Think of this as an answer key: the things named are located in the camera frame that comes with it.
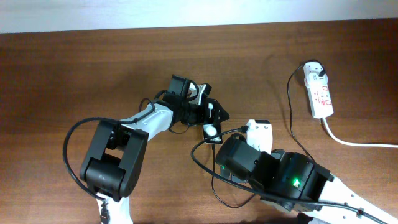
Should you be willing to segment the black smartphone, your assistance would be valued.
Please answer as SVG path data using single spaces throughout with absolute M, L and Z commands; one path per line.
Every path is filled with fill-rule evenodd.
M 203 125 L 203 138 L 207 139 L 221 132 L 221 125 L 215 123 L 215 106 L 213 103 L 207 103 L 205 110 L 205 123 Z

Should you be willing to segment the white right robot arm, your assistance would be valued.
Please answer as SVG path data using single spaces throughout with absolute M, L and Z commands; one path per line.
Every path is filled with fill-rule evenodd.
M 397 218 L 361 198 L 328 169 L 303 154 L 273 149 L 271 140 L 233 135 L 215 162 L 254 190 L 276 195 L 261 199 L 282 212 L 294 210 L 325 223 L 397 223 Z

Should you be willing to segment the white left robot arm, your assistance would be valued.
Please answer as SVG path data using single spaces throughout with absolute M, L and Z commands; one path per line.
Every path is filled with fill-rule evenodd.
M 165 92 L 138 114 L 122 120 L 98 118 L 79 178 L 96 197 L 101 223 L 132 223 L 129 196 L 142 169 L 149 141 L 175 123 L 217 126 L 229 113 L 216 99 Z

